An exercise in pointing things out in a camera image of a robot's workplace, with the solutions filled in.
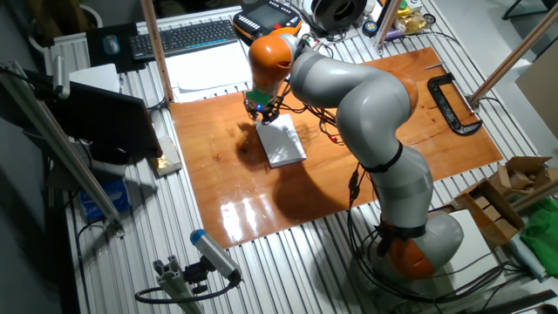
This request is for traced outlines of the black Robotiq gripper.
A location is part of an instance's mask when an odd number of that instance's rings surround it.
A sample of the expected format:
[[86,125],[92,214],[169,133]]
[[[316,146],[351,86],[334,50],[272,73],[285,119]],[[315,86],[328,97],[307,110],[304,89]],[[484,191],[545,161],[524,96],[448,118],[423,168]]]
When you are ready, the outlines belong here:
[[279,114],[279,110],[274,103],[262,105],[252,99],[245,99],[243,101],[244,107],[248,113],[248,116],[253,120],[257,121],[258,117],[262,117],[262,124],[268,125],[276,119]]

